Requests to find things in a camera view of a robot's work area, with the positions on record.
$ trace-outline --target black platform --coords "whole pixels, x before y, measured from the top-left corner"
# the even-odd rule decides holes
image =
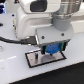
[[[84,84],[84,63],[51,71],[12,84]]]

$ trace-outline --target connector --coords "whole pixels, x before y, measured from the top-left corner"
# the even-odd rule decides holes
[[[22,39],[21,44],[23,45],[37,45],[36,37],[35,36],[30,36],[27,37],[27,39]]]

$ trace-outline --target mounting plate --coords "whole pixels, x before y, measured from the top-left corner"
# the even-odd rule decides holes
[[[30,68],[42,66],[45,64],[66,59],[66,57],[61,51],[53,54],[52,56],[49,53],[45,53],[45,55],[42,55],[40,50],[32,51],[32,52],[26,53],[25,55]]]

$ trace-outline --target wire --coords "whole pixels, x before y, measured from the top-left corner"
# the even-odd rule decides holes
[[[15,41],[15,40],[10,40],[10,39],[5,39],[3,37],[0,37],[0,41],[6,42],[6,43],[21,44],[21,41]]]
[[[22,39],[20,41],[10,40],[10,39],[0,37],[0,41],[6,42],[6,43],[23,44],[23,45],[28,45],[28,44],[37,45],[37,41],[36,41],[35,36],[30,36],[29,38]]]

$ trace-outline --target white table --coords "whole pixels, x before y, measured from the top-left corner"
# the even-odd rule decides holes
[[[0,22],[4,23],[4,26],[0,27],[0,36],[17,40],[13,29],[13,18],[15,17],[12,17],[11,14],[0,15]],[[72,22],[75,33],[78,31],[75,28],[76,23],[77,22]],[[83,29],[84,21],[81,21],[79,25],[81,25],[81,29]],[[8,44],[1,41],[0,46],[3,48],[0,52],[0,84],[12,83],[84,61],[84,33],[76,34],[69,42],[66,51],[64,52],[67,57],[66,60],[36,68],[28,67],[25,53],[38,48],[27,45]]]

